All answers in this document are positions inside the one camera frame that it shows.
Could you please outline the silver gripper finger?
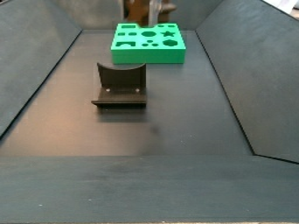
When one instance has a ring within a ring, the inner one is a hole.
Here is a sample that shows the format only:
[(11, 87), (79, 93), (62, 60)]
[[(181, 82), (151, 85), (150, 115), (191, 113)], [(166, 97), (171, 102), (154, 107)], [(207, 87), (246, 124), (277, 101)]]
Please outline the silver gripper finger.
[(150, 0), (150, 4), (149, 4), (149, 25), (150, 26), (155, 26), (158, 24), (161, 9), (162, 9), (162, 0)]

